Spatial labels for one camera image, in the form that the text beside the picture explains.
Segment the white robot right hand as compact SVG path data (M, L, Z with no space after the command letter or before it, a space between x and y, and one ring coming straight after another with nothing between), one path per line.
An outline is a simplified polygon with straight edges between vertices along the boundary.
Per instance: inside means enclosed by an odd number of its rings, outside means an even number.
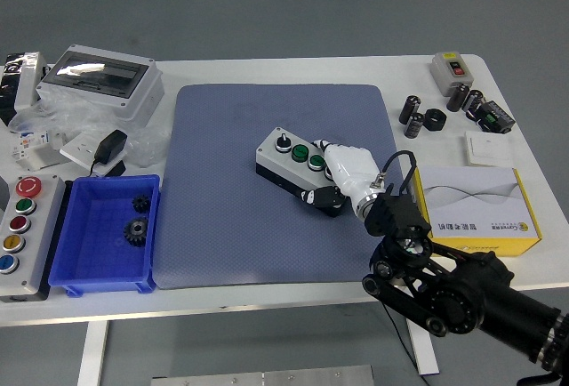
M323 150L334 184L298 191L297 197L316 208L331 208L348 197L354 214L363 221L378 195L386 191L386 174L380 171L368 149L332 144L326 140L317 140L313 144Z

